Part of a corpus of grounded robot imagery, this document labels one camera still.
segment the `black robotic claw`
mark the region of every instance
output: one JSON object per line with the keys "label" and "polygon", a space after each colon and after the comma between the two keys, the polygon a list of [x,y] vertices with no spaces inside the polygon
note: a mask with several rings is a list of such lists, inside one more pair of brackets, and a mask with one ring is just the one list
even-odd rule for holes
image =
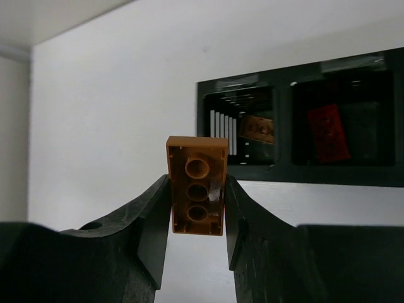
{"label": "black robotic claw", "polygon": [[[5,302],[151,303],[162,281],[171,193],[164,175],[80,230],[0,224]],[[293,227],[225,187],[227,252],[238,302],[404,302],[404,228]]]}

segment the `white surface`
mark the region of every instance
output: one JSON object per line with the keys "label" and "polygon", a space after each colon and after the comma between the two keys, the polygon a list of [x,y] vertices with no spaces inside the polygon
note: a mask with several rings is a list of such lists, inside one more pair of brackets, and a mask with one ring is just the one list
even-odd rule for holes
{"label": "white surface", "polygon": [[[34,48],[29,219],[78,228],[167,173],[196,83],[404,46],[404,2],[138,1]],[[403,189],[243,182],[289,223],[403,224]],[[169,235],[156,303],[234,303],[225,238]]]}
{"label": "white surface", "polygon": [[27,220],[29,70],[0,57],[0,222]]}
{"label": "white surface", "polygon": [[0,42],[28,48],[130,0],[0,0]]}

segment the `orange lego brick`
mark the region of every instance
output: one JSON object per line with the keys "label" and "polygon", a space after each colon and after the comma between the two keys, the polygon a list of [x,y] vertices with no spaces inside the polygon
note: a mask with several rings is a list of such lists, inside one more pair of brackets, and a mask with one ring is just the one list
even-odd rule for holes
{"label": "orange lego brick", "polygon": [[225,138],[167,140],[175,233],[223,235],[223,188],[229,143]]}
{"label": "orange lego brick", "polygon": [[239,137],[273,144],[273,120],[245,115],[241,120]]}

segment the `lego brick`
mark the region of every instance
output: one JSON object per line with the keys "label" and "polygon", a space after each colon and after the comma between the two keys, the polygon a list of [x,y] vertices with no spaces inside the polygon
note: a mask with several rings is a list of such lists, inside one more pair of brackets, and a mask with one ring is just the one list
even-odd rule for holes
{"label": "lego brick", "polygon": [[351,157],[336,104],[310,110],[308,118],[319,163],[336,162]]}
{"label": "lego brick", "polygon": [[225,138],[169,137],[174,233],[223,235],[228,154]]}
{"label": "lego brick", "polygon": [[245,115],[241,120],[239,137],[273,144],[273,120]]}

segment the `wall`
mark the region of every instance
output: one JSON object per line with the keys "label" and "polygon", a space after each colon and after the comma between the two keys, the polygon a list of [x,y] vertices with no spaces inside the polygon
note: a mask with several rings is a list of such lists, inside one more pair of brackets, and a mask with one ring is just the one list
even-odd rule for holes
{"label": "wall", "polygon": [[[33,50],[29,219],[78,228],[167,173],[196,83],[404,46],[400,0],[148,0]],[[403,224],[404,189],[243,182],[292,224]],[[235,302],[224,237],[169,235],[156,302]]]}
{"label": "wall", "polygon": [[27,219],[29,68],[0,57],[0,222]]}

